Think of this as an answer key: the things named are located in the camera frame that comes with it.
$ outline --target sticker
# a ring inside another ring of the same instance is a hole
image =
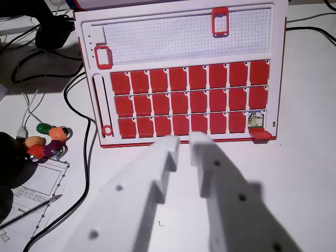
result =
[[[250,112],[248,114],[248,124],[247,127],[250,128],[263,128],[264,127],[264,114],[260,111]]]

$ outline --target green toy piece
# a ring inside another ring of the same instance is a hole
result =
[[[45,135],[49,135],[49,131],[54,128],[54,126],[48,124],[48,123],[39,123],[36,126],[36,130],[37,132],[41,133],[41,134],[45,134]]]

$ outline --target orange toy piece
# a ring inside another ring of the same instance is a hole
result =
[[[27,153],[33,155],[34,157],[40,160],[44,157],[43,148],[44,148],[43,145],[34,144],[29,148]]]
[[[58,140],[61,142],[64,142],[65,140],[67,140],[67,135],[65,135],[62,127],[52,128],[49,131],[49,136],[51,136],[53,140]]]
[[[25,141],[25,147],[29,149],[34,144],[42,145],[44,146],[46,144],[46,141],[44,138],[41,138],[40,136],[31,136],[28,137]]]

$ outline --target paper sheet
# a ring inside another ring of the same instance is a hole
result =
[[[269,50],[270,9],[229,13],[229,33],[214,37],[212,16],[171,17],[104,25],[114,65],[197,59]],[[226,16],[215,31],[226,31]]]
[[[12,209],[3,223],[54,195],[62,194],[66,186],[65,174],[68,167],[69,164],[66,162],[53,160],[38,164],[37,167],[29,163],[21,172],[18,181],[29,173],[33,175],[24,184],[12,189],[14,194]],[[52,204],[0,230],[0,251],[21,252],[29,240],[47,226],[51,212]]]

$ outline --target small red circle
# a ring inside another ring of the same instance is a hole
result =
[[[104,135],[113,135],[113,128],[109,125],[103,126],[102,131]]]

